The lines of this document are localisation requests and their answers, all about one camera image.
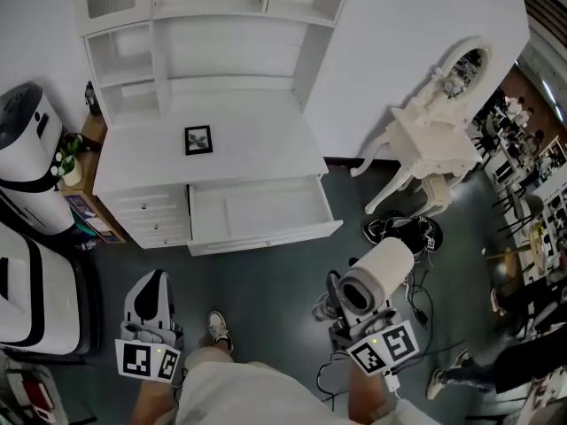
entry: white stool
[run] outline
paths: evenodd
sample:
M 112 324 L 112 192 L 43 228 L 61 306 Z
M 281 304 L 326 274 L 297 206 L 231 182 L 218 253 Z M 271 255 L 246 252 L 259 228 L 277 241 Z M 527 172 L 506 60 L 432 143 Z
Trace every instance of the white stool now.
M 416 192 L 422 188 L 427 194 L 427 203 L 421 209 L 414 212 L 411 217 L 421 214 L 426 217 L 432 217 L 441 214 L 453 202 L 451 189 L 442 174 L 430 174 L 423 178 L 422 185 L 416 189 Z

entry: potted plant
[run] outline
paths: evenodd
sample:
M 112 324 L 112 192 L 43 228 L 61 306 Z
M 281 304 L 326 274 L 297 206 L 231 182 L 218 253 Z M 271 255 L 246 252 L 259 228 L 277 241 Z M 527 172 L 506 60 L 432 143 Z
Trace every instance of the potted plant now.
M 67 186 L 74 186 L 82 179 L 81 163 L 76 157 L 81 142 L 82 137 L 78 135 L 72 142 L 64 144 L 55 155 L 55 165 L 51 167 L 51 174 L 63 178 Z

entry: baseboard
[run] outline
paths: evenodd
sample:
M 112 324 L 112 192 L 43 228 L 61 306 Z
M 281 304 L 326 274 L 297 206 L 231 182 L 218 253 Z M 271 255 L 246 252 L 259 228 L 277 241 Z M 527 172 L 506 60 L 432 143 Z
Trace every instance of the baseboard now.
M 362 165 L 364 159 L 362 158 L 324 158 L 325 163 L 328 166 L 345 166 L 347 168 L 356 168 Z M 370 167 L 380 167 L 380 168 L 393 168 L 400 167 L 400 163 L 397 160 L 388 159 L 374 159 L 370 164 Z

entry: black picture frame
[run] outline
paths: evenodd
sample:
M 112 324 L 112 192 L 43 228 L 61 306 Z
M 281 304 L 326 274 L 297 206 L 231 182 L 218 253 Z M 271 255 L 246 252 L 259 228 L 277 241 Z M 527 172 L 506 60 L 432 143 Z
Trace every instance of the black picture frame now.
M 208 140 L 208 148 L 202 148 L 200 150 L 190 150 L 189 149 L 189 134 L 191 131 L 196 131 L 200 129 L 206 130 L 206 138 Z M 185 128 L 185 155 L 192 156 L 193 154 L 205 154 L 208 152 L 213 152 L 213 139 L 211 138 L 211 127 L 210 126 L 194 126 Z

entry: brown wall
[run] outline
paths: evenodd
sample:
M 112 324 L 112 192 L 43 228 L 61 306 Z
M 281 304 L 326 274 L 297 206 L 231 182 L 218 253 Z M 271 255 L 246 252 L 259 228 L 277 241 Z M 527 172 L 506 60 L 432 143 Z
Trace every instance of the brown wall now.
M 523 96 L 525 104 L 524 110 L 532 107 L 535 111 L 528 121 L 528 131 L 534 133 L 538 129 L 545 132 L 541 148 L 545 148 L 553 139 L 559 135 L 561 145 L 567 143 L 567 130 L 562 122 L 557 118 L 555 111 L 548 105 L 547 101 L 540 94 L 533 84 L 517 68 L 513 67 L 504 78 L 501 88 L 508 97 Z

